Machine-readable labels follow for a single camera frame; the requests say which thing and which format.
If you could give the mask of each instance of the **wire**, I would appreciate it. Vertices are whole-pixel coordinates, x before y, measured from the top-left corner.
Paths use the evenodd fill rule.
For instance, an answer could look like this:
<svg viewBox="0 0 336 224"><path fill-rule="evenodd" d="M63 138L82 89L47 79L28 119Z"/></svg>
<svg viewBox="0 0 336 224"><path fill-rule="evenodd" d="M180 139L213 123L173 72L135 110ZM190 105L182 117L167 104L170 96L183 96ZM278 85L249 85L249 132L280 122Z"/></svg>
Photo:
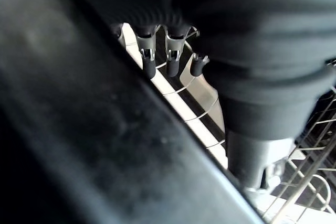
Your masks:
<svg viewBox="0 0 336 224"><path fill-rule="evenodd" d="M322 164L322 162L326 159L326 157L329 155L329 153L335 146L336 146L336 135L334 135L333 138L329 141L329 143L323 150L322 154L320 155L319 159L314 164L312 164L312 166L308 169L306 176L302 178L300 185L297 187L297 190L289 197L289 199L281 207L278 213L274 216L271 222L272 224L279 223L279 221L281 220L287 209L297 201L297 199L302 194L303 190L310 183L310 180L314 175L314 173L318 170L319 166Z"/></svg>
<svg viewBox="0 0 336 224"><path fill-rule="evenodd" d="M125 46L133 46L133 45L137 45L137 44L138 44L137 42L132 42L132 43L126 44Z"/></svg>
<svg viewBox="0 0 336 224"><path fill-rule="evenodd" d="M217 97L216 100L213 102L213 104L211 104L210 108L209 108L207 111L205 111L204 113L202 113L201 115L199 115L199 116L197 116L197 117L195 117L195 118L186 120L186 121L184 121L184 122L187 123L187 122L190 122L190 121L192 121L192 120L196 120L196 119L200 119L200 118L204 117L204 116L205 116L205 115L212 109L212 107L216 104L217 101L218 101L218 97Z"/></svg>
<svg viewBox="0 0 336 224"><path fill-rule="evenodd" d="M193 52L192 47L190 46L190 44L189 44L187 41L184 42L184 45L185 45L191 52Z"/></svg>
<svg viewBox="0 0 336 224"><path fill-rule="evenodd" d="M319 121L319 120L322 119L322 117L325 115L326 111L330 108L330 106L334 103L334 101L336 101L336 99L333 99L332 101L330 101L330 103L328 104L328 106L326 107L326 109L325 109L325 110L319 115L319 117L317 118L317 121ZM314 125L307 131L307 133L304 134L304 136L302 137L300 143L301 143L304 139L306 139L306 138L308 137L308 135L312 132L312 130L314 129L315 126L316 126L316 123L314 123ZM315 143L315 145L314 145L314 148L317 147L318 144L321 142L322 137L323 137L323 134L322 134L322 133L318 136L318 139L317 139L317 141L316 141L316 143ZM296 150L299 148L300 143L297 144L297 146L294 148L294 150L290 153L289 157L290 157L291 155L293 155L294 151L296 151ZM289 183L292 183L292 182L293 182L293 180L295 179L295 177L296 177L297 174L300 175L300 173L302 173L302 172L301 172L301 169L303 168L303 166L304 166L304 164L307 162L307 160L310 158L311 154L312 154L312 152L309 152L309 153L306 155L306 159L305 159L305 160L304 160L304 161L303 161L303 162L296 168L295 172L292 174L292 176L290 177L290 179L289 179L289 181L288 181ZM278 200L278 199L285 193L285 191L287 190L287 188L288 188L288 186L285 186L285 187L281 190L281 192L280 192L280 193L277 195L277 197L273 200L273 202L270 204L270 206L266 209L266 211L265 211L264 214L262 215L263 217L266 216L267 212L272 208L272 206L275 204L275 202L276 202L276 201L277 201L277 200Z"/></svg>
<svg viewBox="0 0 336 224"><path fill-rule="evenodd" d="M330 86L330 89L336 94L336 88L334 86Z"/></svg>
<svg viewBox="0 0 336 224"><path fill-rule="evenodd" d="M320 211L325 211L325 209L327 208L327 206L330 204L330 200L331 200L330 185L328 184L327 180L325 178L323 178L322 176L320 176L320 175L315 174L315 175L313 175L313 177L319 178L324 183L324 185L326 186L325 188L327 189L327 197L325 199L324 205L320 209Z"/></svg>
<svg viewBox="0 0 336 224"><path fill-rule="evenodd" d="M191 81L186 86L184 86L183 88L175 90L174 92L171 92L171 93L163 94L163 96L166 97L167 95L170 95L170 94L178 94L178 93L180 93L181 91L187 89L190 86L190 84L193 82L194 79L195 79L195 77L193 77L191 79Z"/></svg>
<svg viewBox="0 0 336 224"><path fill-rule="evenodd" d="M318 151L323 150L325 147L310 147L310 148L297 148L298 151Z"/></svg>
<svg viewBox="0 0 336 224"><path fill-rule="evenodd" d="M217 145L219 145L219 144L223 144L223 143L225 143L225 139L219 141L218 143L216 143L216 144L214 144L214 145L210 145L210 146L206 147L206 149L208 150L208 149L210 149L210 148L212 148L212 147L215 147L215 146L217 146Z"/></svg>
<svg viewBox="0 0 336 224"><path fill-rule="evenodd" d="M319 168L319 170L327 170L330 172L336 172L336 168Z"/></svg>
<svg viewBox="0 0 336 224"><path fill-rule="evenodd" d="M159 68L162 68L162 67L165 66L165 65L167 65L167 62L164 62L164 63L162 63L162 64L156 66L155 68L156 68L156 69L159 69Z"/></svg>
<svg viewBox="0 0 336 224"><path fill-rule="evenodd" d="M193 36L194 34L196 34L196 36L199 34L200 32L199 31L193 31L191 34L189 34L185 39L188 39L190 38L191 36Z"/></svg>

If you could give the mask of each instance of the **wire rack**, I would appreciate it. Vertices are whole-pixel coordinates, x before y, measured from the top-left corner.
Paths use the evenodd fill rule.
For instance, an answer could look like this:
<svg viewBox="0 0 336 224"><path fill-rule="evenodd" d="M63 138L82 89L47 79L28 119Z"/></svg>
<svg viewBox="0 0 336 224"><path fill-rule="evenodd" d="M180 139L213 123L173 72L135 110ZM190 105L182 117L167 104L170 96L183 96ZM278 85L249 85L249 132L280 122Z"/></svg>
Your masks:
<svg viewBox="0 0 336 224"><path fill-rule="evenodd" d="M198 36L193 28L188 38ZM188 41L185 47L191 52ZM336 60L328 62L336 66ZM156 66L160 70L165 62ZM198 77L191 77L190 81L180 88L163 93L168 98L187 91ZM208 109L191 119L190 123L201 119L218 103L218 96ZM217 139L211 145L205 145L209 151L216 146L222 146L225 139ZM261 197L257 202L257 209L268 223L336 223L336 89L323 95L312 113L305 131L296 139L287 164L286 172L281 184L272 195Z"/></svg>

